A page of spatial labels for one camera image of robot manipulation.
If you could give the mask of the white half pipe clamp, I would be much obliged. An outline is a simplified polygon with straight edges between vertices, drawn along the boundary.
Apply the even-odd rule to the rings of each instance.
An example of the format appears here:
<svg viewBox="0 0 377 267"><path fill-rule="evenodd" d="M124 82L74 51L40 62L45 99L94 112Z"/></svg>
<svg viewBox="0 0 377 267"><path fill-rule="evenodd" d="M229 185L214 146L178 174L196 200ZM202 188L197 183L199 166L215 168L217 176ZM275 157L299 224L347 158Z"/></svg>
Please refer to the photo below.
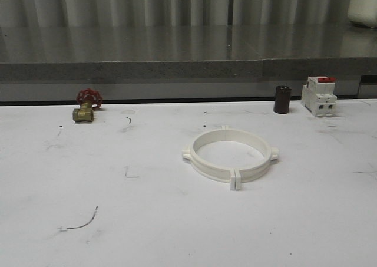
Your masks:
<svg viewBox="0 0 377 267"><path fill-rule="evenodd" d="M210 163L197 153L198 149L205 145L227 141L228 131L229 126L222 126L221 129L209 130L199 134L189 146L182 149L181 154L182 158L188 160L201 175L217 182L229 183L230 190L240 190L242 182L239 169Z"/></svg>
<svg viewBox="0 0 377 267"><path fill-rule="evenodd" d="M230 190L240 190L242 183L251 182L262 177L269 169L272 161L277 160L279 149L272 147L265 139L248 131L222 126L225 141L235 141L248 145L259 151L263 159L255 165L233 167L230 169Z"/></svg>

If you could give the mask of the dark brown cylindrical coupling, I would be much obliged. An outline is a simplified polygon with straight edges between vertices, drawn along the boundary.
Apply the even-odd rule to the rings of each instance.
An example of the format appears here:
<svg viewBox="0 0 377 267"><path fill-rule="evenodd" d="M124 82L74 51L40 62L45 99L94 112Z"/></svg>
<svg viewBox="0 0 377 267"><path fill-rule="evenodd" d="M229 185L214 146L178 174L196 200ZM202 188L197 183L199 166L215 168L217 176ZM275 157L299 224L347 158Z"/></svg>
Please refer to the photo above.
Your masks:
<svg viewBox="0 0 377 267"><path fill-rule="evenodd" d="M273 111L278 114L287 114L289 112L289 104L292 88L288 86L277 86L275 91L275 103Z"/></svg>

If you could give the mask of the brass valve red handwheel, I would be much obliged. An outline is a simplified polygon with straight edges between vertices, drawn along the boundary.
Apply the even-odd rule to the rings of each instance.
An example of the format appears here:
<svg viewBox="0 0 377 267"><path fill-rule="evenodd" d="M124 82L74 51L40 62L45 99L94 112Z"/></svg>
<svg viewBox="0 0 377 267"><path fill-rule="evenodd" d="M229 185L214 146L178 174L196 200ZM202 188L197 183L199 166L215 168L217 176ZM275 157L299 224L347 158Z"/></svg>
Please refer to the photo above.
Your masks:
<svg viewBox="0 0 377 267"><path fill-rule="evenodd" d="M94 110L101 107L103 99L97 90L87 88L78 92L76 101L80 107L73 110L72 119L79 123L94 121Z"/></svg>

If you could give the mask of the grey stone counter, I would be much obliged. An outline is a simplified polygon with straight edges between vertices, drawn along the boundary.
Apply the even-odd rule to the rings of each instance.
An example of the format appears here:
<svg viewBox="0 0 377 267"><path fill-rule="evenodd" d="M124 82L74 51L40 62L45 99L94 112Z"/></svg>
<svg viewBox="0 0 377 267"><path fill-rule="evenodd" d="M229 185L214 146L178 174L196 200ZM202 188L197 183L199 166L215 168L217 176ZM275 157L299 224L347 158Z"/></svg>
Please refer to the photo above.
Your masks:
<svg viewBox="0 0 377 267"><path fill-rule="evenodd" d="M376 97L376 31L351 24L1 29L1 104L295 97L309 76Z"/></svg>

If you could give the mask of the white container background right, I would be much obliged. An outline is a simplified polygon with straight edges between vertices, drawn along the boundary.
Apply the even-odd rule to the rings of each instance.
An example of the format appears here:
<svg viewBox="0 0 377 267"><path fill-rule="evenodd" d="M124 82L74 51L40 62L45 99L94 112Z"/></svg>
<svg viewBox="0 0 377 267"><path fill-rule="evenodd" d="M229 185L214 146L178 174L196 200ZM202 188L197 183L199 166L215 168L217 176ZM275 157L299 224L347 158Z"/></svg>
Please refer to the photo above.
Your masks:
<svg viewBox="0 0 377 267"><path fill-rule="evenodd" d="M350 0L348 20L354 24L376 28L376 0Z"/></svg>

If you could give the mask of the white circuit breaker red switch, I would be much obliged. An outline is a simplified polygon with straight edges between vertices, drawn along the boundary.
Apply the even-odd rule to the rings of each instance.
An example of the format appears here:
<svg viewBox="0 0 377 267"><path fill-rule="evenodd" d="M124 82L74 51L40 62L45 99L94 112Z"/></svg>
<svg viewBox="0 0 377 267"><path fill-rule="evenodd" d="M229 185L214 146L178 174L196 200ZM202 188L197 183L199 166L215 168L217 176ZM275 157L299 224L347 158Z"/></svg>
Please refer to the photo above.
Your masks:
<svg viewBox="0 0 377 267"><path fill-rule="evenodd" d="M337 100L337 96L334 95L335 82L334 77L308 77L302 88L302 106L315 117L333 116Z"/></svg>

